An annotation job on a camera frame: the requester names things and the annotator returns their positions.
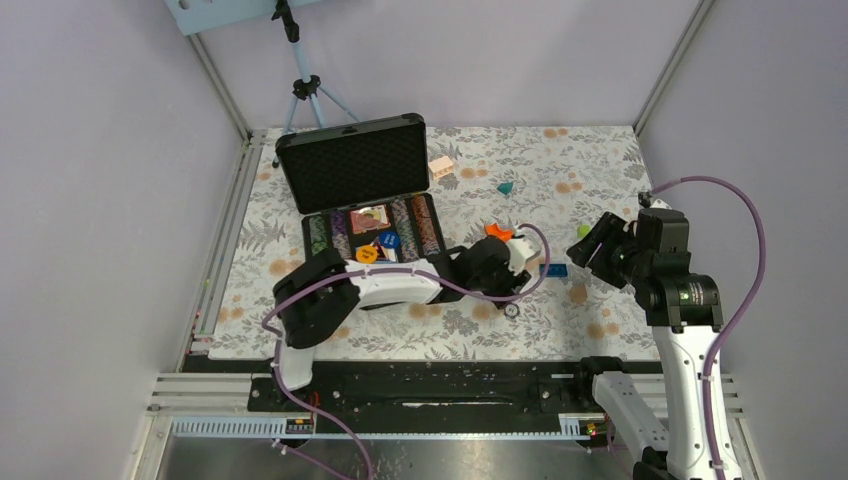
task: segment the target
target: table surface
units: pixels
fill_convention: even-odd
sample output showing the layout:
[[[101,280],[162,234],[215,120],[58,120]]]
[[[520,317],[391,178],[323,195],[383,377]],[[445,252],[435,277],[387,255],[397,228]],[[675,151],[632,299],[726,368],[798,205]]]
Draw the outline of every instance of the table surface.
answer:
[[[260,321],[274,304],[272,286],[303,263],[303,216],[283,172],[273,169],[268,134],[227,277],[209,349],[212,359],[265,359],[274,338]],[[430,159],[448,155],[454,174],[431,181],[447,246],[471,245],[483,226],[532,223],[547,236],[551,261],[564,263],[577,228],[605,211],[630,220],[636,194],[650,188],[632,128],[428,128]],[[514,182],[504,196],[495,187]],[[538,275],[538,259],[529,269]],[[442,305],[405,304],[356,311],[321,344],[323,360],[576,360],[617,355],[659,358],[632,291],[619,291],[569,265],[518,302],[507,318],[491,303],[464,298]]]

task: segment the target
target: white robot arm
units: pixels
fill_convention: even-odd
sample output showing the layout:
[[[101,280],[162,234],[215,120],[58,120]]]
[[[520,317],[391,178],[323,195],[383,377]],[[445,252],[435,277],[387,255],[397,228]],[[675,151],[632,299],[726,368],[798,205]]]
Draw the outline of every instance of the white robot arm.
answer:
[[[630,224],[606,213],[592,231],[568,249],[581,267],[622,288],[633,285],[660,354],[669,430],[660,424],[633,387],[623,364],[612,357],[581,362],[584,396],[610,416],[636,459],[634,479],[741,479],[730,446],[720,379],[705,379],[704,359],[722,325],[718,288],[710,277],[689,272],[689,224],[675,210],[646,208]],[[713,371],[719,371],[718,358]],[[703,382],[709,381],[715,431],[704,419]],[[708,436],[717,440],[721,465],[714,465]]]
[[[310,258],[274,286],[278,304],[327,277],[343,273],[348,278],[303,296],[280,313],[286,332],[280,365],[286,388],[296,390],[312,381],[315,349],[353,310],[393,303],[447,303],[463,297],[439,280],[490,297],[519,293],[531,278],[525,265],[539,255],[539,249],[522,229],[510,233],[509,238],[490,235],[470,248],[411,263],[366,265],[343,260],[334,249]],[[498,308],[506,305],[494,303]]]

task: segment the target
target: poker chip set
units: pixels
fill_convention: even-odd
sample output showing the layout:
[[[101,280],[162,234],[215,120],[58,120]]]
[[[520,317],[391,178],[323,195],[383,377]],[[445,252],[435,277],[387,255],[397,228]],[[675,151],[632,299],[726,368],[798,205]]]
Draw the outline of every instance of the poker chip set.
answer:
[[[407,114],[284,135],[276,153],[303,219],[307,257],[335,248],[360,263],[445,250],[429,187],[424,120]]]

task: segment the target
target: tripod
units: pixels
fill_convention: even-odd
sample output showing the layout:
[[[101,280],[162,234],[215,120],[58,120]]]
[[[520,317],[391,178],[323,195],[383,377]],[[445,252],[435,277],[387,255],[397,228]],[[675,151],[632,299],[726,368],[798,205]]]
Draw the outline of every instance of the tripod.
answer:
[[[283,26],[286,29],[286,38],[291,43],[294,51],[294,58],[297,60],[297,69],[300,71],[300,78],[294,82],[294,90],[292,91],[292,100],[289,104],[289,112],[286,118],[286,127],[283,134],[291,131],[292,120],[294,120],[294,112],[297,109],[299,101],[309,101],[312,106],[312,112],[315,113],[315,120],[318,122],[319,128],[325,128],[327,121],[324,119],[324,112],[321,110],[321,104],[318,103],[318,91],[333,101],[339,108],[344,110],[350,118],[359,122],[359,118],[348,108],[347,105],[339,98],[338,95],[329,90],[325,85],[321,85],[321,78],[318,75],[312,75],[309,71],[309,64],[306,61],[306,55],[303,53],[303,46],[300,44],[300,25],[294,21],[291,13],[291,7],[288,0],[277,0],[277,6],[271,20],[283,20]],[[277,168],[280,165],[280,159],[275,158],[273,166]]]

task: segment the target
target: blue block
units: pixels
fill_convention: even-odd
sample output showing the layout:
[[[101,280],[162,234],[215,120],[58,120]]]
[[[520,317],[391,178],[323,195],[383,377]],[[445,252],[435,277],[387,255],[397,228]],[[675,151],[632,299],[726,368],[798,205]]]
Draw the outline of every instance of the blue block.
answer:
[[[509,195],[509,192],[512,191],[512,182],[502,183],[498,185],[497,190],[504,195]]]
[[[545,270],[545,264],[539,265],[539,273]],[[552,263],[548,268],[548,277],[565,278],[568,276],[568,267],[564,263]]]

